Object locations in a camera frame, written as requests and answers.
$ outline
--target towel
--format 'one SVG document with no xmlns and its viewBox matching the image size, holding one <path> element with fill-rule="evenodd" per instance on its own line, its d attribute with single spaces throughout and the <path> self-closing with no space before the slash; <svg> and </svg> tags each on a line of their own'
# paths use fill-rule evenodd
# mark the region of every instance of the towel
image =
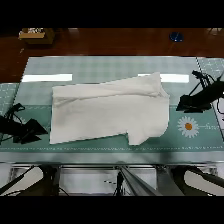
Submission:
<svg viewBox="0 0 224 224">
<path fill-rule="evenodd" d="M 169 122 L 160 73 L 53 87 L 50 144 L 127 134 L 129 145 L 159 137 Z"/>
</svg>

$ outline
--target dark brown floor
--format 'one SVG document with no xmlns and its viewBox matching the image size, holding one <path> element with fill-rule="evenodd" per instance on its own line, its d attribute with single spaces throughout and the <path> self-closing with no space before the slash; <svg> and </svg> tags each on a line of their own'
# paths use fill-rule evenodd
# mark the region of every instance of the dark brown floor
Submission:
<svg viewBox="0 0 224 224">
<path fill-rule="evenodd" d="M 184 41 L 169 39 L 181 32 Z M 0 37 L 0 82 L 19 82 L 28 57 L 149 55 L 224 57 L 224 32 L 214 28 L 57 29 L 52 46 L 28 46 L 18 35 Z"/>
</svg>

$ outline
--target blue object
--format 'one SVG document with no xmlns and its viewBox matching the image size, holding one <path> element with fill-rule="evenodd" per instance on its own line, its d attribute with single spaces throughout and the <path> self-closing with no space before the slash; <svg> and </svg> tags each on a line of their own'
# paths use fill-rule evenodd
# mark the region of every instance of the blue object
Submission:
<svg viewBox="0 0 224 224">
<path fill-rule="evenodd" d="M 179 32 L 172 32 L 169 36 L 170 40 L 175 42 L 182 42 L 184 39 L 183 35 Z"/>
</svg>

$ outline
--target cardboard box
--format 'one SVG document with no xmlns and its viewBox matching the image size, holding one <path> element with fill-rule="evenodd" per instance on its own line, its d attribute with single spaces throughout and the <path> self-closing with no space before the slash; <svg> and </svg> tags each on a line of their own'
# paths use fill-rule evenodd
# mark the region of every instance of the cardboard box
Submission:
<svg viewBox="0 0 224 224">
<path fill-rule="evenodd" d="M 19 38 L 28 44 L 52 44 L 55 36 L 52 28 L 44 28 L 43 33 L 28 33 L 28 28 L 23 28 L 22 31 Z"/>
</svg>

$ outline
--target yellow flower center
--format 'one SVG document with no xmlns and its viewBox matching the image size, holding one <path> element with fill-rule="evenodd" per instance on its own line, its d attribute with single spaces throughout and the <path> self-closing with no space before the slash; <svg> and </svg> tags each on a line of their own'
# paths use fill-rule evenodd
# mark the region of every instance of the yellow flower center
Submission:
<svg viewBox="0 0 224 224">
<path fill-rule="evenodd" d="M 191 129 L 192 129 L 192 124 L 190 124 L 190 123 L 186 123 L 186 124 L 185 124 L 185 128 L 186 128 L 187 130 L 191 130 Z"/>
</svg>

